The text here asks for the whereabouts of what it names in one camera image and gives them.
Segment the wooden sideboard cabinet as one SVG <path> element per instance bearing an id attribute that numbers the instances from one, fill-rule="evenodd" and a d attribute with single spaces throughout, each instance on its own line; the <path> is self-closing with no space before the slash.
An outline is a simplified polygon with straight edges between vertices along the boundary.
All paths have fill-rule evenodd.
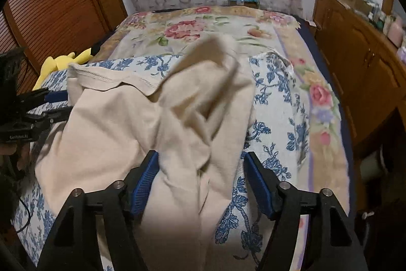
<path id="1" fill-rule="evenodd" d="M 337 0 L 315 0 L 313 21 L 357 146 L 405 101 L 405 65 L 383 33 Z"/>

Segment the purple cloth bundle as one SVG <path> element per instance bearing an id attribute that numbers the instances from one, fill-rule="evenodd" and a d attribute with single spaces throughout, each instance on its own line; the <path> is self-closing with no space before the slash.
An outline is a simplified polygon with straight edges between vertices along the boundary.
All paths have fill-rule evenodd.
<path id="1" fill-rule="evenodd" d="M 400 47 L 396 55 L 401 62 L 406 64 L 406 47 Z"/>

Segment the peach printed t-shirt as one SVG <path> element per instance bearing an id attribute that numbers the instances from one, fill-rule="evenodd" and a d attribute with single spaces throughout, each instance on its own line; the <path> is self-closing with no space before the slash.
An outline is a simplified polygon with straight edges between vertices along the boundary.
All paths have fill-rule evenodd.
<path id="1" fill-rule="evenodd" d="M 35 167 L 51 211 L 73 189 L 102 190 L 157 151 L 160 169 L 135 229 L 143 259 L 150 270 L 202 270 L 251 120 L 255 87 L 240 44 L 207 34 L 162 79 L 70 65 L 67 90 L 72 112 Z"/>

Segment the brown louvered wardrobe door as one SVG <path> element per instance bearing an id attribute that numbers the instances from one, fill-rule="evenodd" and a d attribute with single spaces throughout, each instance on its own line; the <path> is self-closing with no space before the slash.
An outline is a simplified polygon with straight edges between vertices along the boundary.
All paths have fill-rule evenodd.
<path id="1" fill-rule="evenodd" d="M 47 57 L 80 54 L 126 15 L 122 0 L 8 0 L 1 8 L 1 52 L 24 49 L 18 92 L 33 88 Z"/>

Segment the yellow pikachu plush toy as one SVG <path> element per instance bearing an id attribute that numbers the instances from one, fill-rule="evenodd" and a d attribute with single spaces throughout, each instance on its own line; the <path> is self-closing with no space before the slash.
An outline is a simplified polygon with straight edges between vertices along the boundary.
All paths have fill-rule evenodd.
<path id="1" fill-rule="evenodd" d="M 47 57 L 43 62 L 40 70 L 39 77 L 33 87 L 33 91 L 40 89 L 43 81 L 52 73 L 67 69 L 69 64 L 79 64 L 83 65 L 93 58 L 91 54 L 91 48 L 88 48 L 82 51 L 79 55 L 75 55 L 74 52 L 71 52 L 68 55 L 61 55 L 56 58 L 51 56 Z"/>

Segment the blue floral white blanket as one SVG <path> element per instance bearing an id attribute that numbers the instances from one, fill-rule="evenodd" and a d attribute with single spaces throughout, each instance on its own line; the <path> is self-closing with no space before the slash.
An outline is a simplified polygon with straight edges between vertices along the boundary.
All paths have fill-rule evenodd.
<path id="1" fill-rule="evenodd" d="M 249 126 L 243 154 L 255 152 L 263 166 L 281 180 L 297 184 L 308 154 L 308 98 L 301 94 L 293 67 L 274 52 L 249 58 L 255 80 L 255 121 Z M 39 257 L 55 216 L 35 176 L 35 163 L 20 185 L 21 199 L 12 219 L 33 263 Z M 232 199 L 211 241 L 205 270 L 254 270 L 274 223 L 260 213 L 238 166 Z"/>

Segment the pink bottle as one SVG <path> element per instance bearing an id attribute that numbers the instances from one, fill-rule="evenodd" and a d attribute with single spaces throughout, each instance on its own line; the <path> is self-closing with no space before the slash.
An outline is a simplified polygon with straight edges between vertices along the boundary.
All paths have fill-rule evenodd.
<path id="1" fill-rule="evenodd" d="M 392 22 L 387 37 L 396 47 L 400 47 L 402 45 L 403 29 L 402 18 L 400 16 L 397 16 Z"/>

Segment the pink floral bed quilt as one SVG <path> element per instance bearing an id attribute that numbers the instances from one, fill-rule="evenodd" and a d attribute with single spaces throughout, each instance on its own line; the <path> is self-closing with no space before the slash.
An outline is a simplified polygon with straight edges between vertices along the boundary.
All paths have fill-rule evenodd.
<path id="1" fill-rule="evenodd" d="M 350 208 L 348 160 L 352 156 L 341 106 L 312 36 L 300 19 L 279 12 L 233 6 L 205 7 L 128 17 L 108 44 L 113 53 L 100 67 L 141 69 L 162 79 L 187 45 L 207 34 L 227 34 L 247 59 L 274 52 L 293 67 L 299 91 L 308 98 L 308 154 L 297 174 L 300 188 L 331 186 Z"/>

